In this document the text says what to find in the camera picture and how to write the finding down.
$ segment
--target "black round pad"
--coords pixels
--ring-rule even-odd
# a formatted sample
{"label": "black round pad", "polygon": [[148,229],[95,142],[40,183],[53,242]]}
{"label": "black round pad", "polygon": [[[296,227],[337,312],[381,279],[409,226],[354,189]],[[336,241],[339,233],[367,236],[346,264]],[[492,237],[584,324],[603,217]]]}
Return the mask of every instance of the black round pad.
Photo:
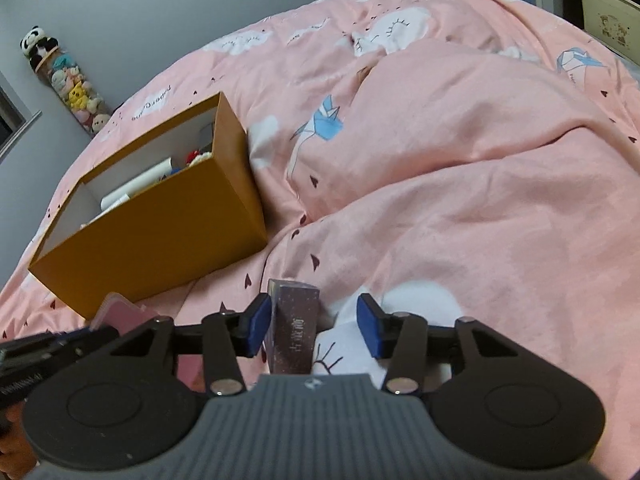
{"label": "black round pad", "polygon": [[[95,399],[102,403],[95,409]],[[123,384],[90,384],[71,394],[67,404],[69,415],[89,428],[107,428],[127,422],[142,407],[138,393]]]}
{"label": "black round pad", "polygon": [[491,464],[544,470],[589,456],[604,430],[600,399],[540,359],[487,358],[429,397],[436,427]]}
{"label": "black round pad", "polygon": [[484,403],[497,420],[521,428],[542,426],[551,422],[560,411],[560,404],[552,392],[531,384],[499,386],[489,392]]}
{"label": "black round pad", "polygon": [[100,366],[79,363],[37,387],[23,425],[42,460],[108,471],[171,449],[197,415],[193,392],[173,376],[145,359],[111,357]]}

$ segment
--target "white tube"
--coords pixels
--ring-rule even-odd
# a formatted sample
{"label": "white tube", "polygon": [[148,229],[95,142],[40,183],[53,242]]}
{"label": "white tube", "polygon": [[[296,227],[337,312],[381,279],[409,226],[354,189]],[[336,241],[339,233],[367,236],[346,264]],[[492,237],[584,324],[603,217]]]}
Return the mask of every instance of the white tube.
{"label": "white tube", "polygon": [[100,201],[100,209],[107,211],[107,209],[116,203],[123,195],[134,196],[137,192],[145,189],[145,187],[151,186],[164,177],[169,176],[173,170],[174,165],[171,157],[169,157],[167,160],[160,162],[160,164],[156,164],[144,173],[139,174],[134,179],[129,180],[118,189],[111,191]]}
{"label": "white tube", "polygon": [[108,209],[105,209],[97,217],[95,217],[93,220],[91,220],[91,222],[95,222],[98,218],[100,218],[101,216],[106,215],[109,211],[112,211],[112,210],[116,209],[120,204],[124,204],[127,200],[129,200],[129,195],[124,194],[119,199],[117,199],[116,202],[111,204]]}

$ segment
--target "person's hand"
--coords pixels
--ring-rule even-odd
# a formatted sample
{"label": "person's hand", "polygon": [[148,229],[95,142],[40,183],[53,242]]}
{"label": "person's hand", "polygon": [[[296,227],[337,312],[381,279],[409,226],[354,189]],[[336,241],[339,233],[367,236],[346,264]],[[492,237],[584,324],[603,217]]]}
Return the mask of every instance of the person's hand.
{"label": "person's hand", "polygon": [[0,437],[0,471],[11,480],[20,480],[36,466],[36,455],[22,429],[23,407],[24,402],[21,402],[6,409],[6,420],[12,426],[9,433]]}

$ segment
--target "pink bedsheet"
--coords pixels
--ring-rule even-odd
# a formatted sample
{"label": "pink bedsheet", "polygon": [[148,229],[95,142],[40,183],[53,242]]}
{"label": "pink bedsheet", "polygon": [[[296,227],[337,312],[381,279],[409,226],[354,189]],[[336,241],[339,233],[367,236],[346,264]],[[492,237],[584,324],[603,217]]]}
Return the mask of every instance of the pink bedsheet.
{"label": "pink bedsheet", "polygon": [[475,316],[597,391],[610,478],[640,466],[640,92],[597,41],[517,0],[322,0],[177,61],[62,179],[0,295],[3,337],[82,325],[27,271],[44,229],[82,174],[219,91],[271,241],[145,304],[199,322],[292,278],[320,287],[323,329],[353,322],[361,290]]}

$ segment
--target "cardboard box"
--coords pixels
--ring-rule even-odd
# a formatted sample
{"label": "cardboard box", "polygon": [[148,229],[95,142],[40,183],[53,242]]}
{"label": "cardboard box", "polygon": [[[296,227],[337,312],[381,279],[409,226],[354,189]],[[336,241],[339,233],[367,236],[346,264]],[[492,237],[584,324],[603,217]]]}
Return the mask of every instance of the cardboard box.
{"label": "cardboard box", "polygon": [[[186,160],[202,148],[209,125],[211,158],[92,221],[101,212],[100,200],[114,189],[169,156]],[[266,243],[246,134],[218,94],[156,126],[82,177],[45,233],[30,271],[90,319],[110,292],[139,301],[248,257]]]}

